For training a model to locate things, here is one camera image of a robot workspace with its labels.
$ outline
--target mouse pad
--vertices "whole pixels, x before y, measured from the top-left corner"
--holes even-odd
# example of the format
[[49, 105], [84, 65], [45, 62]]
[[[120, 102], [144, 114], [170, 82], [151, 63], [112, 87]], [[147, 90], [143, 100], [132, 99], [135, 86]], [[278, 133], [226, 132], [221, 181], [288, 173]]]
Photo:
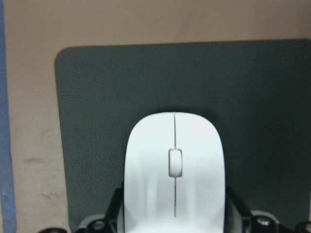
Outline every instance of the mouse pad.
[[104, 213], [131, 129], [159, 112], [211, 121], [226, 185], [293, 228], [308, 218], [310, 40], [72, 47], [55, 61], [69, 223]]

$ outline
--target mouse button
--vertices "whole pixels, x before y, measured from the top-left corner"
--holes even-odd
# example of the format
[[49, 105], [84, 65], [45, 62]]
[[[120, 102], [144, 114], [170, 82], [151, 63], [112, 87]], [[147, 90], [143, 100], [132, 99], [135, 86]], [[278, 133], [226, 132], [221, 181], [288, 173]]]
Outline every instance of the mouse button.
[[182, 176], [182, 152], [180, 149], [169, 150], [169, 176], [181, 177]]

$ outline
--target white wireless mouse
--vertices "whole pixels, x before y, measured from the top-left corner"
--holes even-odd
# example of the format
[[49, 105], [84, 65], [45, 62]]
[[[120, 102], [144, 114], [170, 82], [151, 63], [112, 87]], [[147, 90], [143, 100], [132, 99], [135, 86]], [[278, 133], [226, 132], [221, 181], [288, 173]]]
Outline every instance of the white wireless mouse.
[[223, 233], [225, 167], [205, 118], [159, 113], [133, 128], [124, 175], [125, 233]]

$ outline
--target screw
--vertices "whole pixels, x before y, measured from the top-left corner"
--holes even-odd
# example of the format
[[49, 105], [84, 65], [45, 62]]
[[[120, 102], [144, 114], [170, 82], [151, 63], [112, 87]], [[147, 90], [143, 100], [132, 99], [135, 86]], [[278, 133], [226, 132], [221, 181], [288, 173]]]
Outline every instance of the screw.
[[264, 217], [264, 216], [258, 217], [257, 222], [263, 226], [269, 226], [270, 225], [270, 219], [267, 217]]
[[306, 225], [306, 230], [311, 233], [311, 223]]
[[101, 230], [102, 228], [105, 227], [105, 222], [102, 220], [96, 220], [95, 222], [93, 222], [92, 224], [92, 228], [96, 231]]

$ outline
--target black plastic mount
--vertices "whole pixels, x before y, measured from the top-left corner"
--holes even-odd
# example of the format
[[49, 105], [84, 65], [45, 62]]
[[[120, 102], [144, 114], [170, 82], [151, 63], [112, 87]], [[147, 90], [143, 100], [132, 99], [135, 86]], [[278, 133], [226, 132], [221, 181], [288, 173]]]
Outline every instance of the black plastic mount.
[[[311, 222], [300, 222], [296, 225], [295, 230], [285, 228], [269, 216], [253, 215], [230, 187], [226, 187], [225, 193], [224, 233], [311, 233], [308, 231]], [[105, 217], [91, 221], [86, 228], [80, 228], [75, 233], [118, 233], [117, 220], [122, 203], [123, 185], [122, 188], [115, 190]], [[66, 231], [49, 228], [39, 233], [66, 233]]]

